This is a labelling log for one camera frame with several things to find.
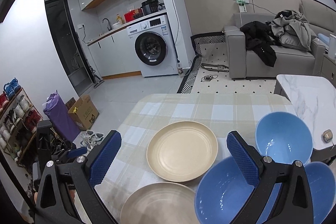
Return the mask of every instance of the sofa backrest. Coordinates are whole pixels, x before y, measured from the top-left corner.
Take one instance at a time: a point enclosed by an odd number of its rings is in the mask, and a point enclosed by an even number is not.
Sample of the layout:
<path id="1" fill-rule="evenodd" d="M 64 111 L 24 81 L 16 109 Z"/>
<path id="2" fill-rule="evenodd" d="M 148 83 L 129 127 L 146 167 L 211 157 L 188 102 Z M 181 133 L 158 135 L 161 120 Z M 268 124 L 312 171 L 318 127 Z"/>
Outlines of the sofa backrest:
<path id="1" fill-rule="evenodd" d="M 234 13 L 233 14 L 234 17 L 234 23 L 235 25 L 240 28 L 249 22 L 252 21 L 260 21 L 262 23 L 265 23 L 266 21 L 272 21 L 275 17 L 275 15 L 272 14 L 262 14 L 262 13 Z"/>
<path id="2" fill-rule="evenodd" d="M 332 12 L 335 12 L 329 11 L 326 6 L 301 0 L 299 12 L 306 16 L 310 28 L 316 35 L 322 33 L 326 36 L 330 36 L 331 33 L 335 32 L 334 16 L 332 14 Z"/>

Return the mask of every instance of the black jacket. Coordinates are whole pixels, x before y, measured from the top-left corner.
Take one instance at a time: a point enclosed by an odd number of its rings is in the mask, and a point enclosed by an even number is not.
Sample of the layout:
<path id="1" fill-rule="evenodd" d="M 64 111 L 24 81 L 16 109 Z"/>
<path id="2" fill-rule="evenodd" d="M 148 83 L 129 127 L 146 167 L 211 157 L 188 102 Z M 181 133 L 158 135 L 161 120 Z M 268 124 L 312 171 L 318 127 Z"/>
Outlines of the black jacket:
<path id="1" fill-rule="evenodd" d="M 269 67 L 274 67 L 277 56 L 271 45 L 278 45 L 278 38 L 273 35 L 271 26 L 259 21 L 245 24 L 240 30 L 245 34 L 245 47 L 253 50 Z"/>

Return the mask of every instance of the light blue bowl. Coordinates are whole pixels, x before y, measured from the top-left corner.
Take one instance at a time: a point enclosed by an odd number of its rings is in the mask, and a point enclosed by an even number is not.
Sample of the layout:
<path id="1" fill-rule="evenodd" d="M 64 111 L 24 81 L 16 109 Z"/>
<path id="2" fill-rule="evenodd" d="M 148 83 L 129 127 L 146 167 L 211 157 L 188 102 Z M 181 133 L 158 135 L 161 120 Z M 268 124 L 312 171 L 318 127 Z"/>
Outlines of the light blue bowl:
<path id="1" fill-rule="evenodd" d="M 300 160 L 305 165 L 313 151 L 307 125 L 288 112 L 272 112 L 261 118 L 255 130 L 255 142 L 262 156 L 284 164 Z"/>
<path id="2" fill-rule="evenodd" d="M 313 201 L 314 224 L 328 215 L 335 197 L 335 179 L 326 164 L 305 166 Z M 265 222 L 278 196 L 281 183 L 274 185 L 257 224 Z M 200 181 L 195 195 L 195 211 L 201 224 L 229 224 L 253 191 L 232 157 L 213 166 Z"/>

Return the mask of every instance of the red box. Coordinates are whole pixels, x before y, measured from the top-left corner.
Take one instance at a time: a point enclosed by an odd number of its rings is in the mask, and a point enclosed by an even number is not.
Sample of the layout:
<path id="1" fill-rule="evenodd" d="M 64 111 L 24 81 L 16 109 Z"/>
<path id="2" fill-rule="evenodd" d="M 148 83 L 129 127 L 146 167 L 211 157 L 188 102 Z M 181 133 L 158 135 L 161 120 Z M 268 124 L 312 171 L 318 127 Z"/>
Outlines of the red box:
<path id="1" fill-rule="evenodd" d="M 128 13 L 125 13 L 124 17 L 125 17 L 126 22 L 130 22 L 134 19 L 143 17 L 142 9 L 135 9 L 135 10 L 132 10 Z"/>

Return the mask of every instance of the sofa armrest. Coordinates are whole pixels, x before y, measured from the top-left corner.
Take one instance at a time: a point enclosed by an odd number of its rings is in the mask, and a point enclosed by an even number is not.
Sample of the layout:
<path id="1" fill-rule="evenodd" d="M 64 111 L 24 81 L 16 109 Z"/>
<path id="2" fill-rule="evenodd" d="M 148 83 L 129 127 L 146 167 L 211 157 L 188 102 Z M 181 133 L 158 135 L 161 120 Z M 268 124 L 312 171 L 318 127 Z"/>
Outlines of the sofa armrest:
<path id="1" fill-rule="evenodd" d="M 325 54 L 326 52 L 325 44 L 318 38 L 312 39 L 310 48 L 311 48 L 311 54 L 315 57 L 313 76 L 320 76 L 322 69 L 323 54 Z"/>
<path id="2" fill-rule="evenodd" d="M 230 78 L 245 78 L 245 35 L 236 26 L 225 26 L 224 32 Z"/>

